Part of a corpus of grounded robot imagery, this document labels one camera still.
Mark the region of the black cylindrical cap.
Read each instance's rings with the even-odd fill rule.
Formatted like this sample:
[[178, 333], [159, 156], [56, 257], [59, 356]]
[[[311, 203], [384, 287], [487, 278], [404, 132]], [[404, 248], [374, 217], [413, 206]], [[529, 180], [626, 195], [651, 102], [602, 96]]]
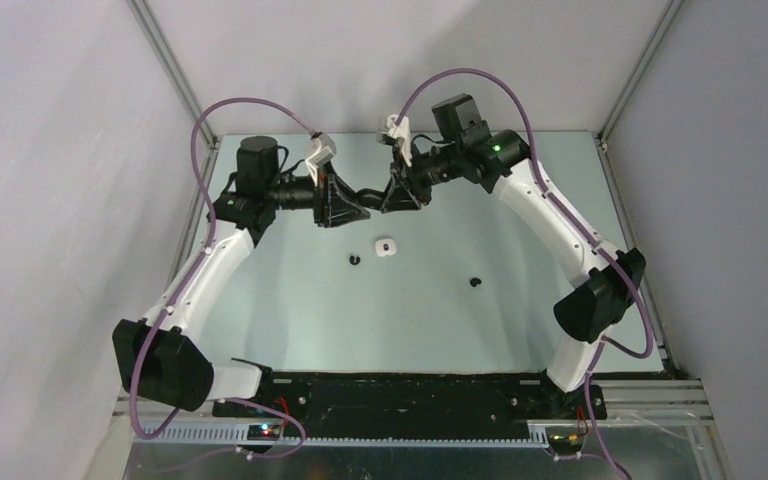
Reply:
[[380, 210], [384, 202], [384, 193], [373, 189], [361, 189], [356, 192], [356, 201], [367, 209]]

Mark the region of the white earbud charging case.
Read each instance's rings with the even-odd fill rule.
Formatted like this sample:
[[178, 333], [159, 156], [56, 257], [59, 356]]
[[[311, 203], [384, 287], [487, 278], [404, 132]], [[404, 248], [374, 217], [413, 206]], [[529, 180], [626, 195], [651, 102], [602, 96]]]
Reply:
[[393, 238], [381, 238], [376, 240], [374, 249], [378, 257], [390, 257], [397, 253], [397, 245]]

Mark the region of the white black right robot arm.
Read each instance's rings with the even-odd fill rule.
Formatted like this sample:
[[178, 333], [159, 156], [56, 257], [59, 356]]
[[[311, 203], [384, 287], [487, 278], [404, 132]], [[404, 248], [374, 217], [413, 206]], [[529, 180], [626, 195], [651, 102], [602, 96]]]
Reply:
[[639, 299], [646, 259], [623, 251], [582, 218], [537, 158], [531, 131], [492, 131], [472, 96], [459, 94], [432, 108], [441, 144], [416, 149], [407, 116], [385, 117], [380, 143], [393, 150], [390, 180], [376, 207], [382, 213], [419, 210], [432, 189], [463, 179], [480, 186], [515, 212], [547, 248], [571, 293], [553, 313], [562, 335], [541, 392], [545, 411], [566, 418], [582, 403], [579, 387], [602, 343]]

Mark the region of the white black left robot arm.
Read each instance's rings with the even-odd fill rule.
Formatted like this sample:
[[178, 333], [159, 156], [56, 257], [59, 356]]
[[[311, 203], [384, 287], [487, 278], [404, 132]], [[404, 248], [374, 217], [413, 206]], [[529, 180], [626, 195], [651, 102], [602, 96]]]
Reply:
[[173, 408], [194, 411], [207, 401], [237, 397], [252, 416], [276, 403], [262, 380], [268, 367], [251, 361], [211, 360], [200, 349], [209, 314], [240, 264], [251, 255], [281, 210], [309, 210], [316, 225], [332, 228], [369, 218], [331, 163], [334, 142], [316, 132], [297, 176], [282, 168], [287, 147], [273, 137], [240, 142], [237, 167], [207, 213], [207, 235], [157, 304], [138, 320], [121, 320], [112, 335], [122, 386]]

